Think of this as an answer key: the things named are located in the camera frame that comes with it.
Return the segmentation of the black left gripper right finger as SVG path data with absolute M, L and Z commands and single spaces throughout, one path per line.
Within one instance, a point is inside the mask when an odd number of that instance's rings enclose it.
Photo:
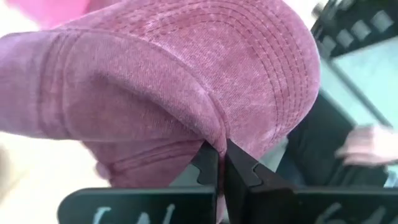
M 397 189 L 296 187 L 231 140 L 224 164 L 236 224 L 397 224 Z

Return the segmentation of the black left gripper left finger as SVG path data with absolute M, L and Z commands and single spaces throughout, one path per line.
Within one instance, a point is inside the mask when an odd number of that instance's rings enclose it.
M 211 224 L 216 221 L 218 153 L 204 142 L 166 188 L 77 190 L 58 207 L 59 224 Z

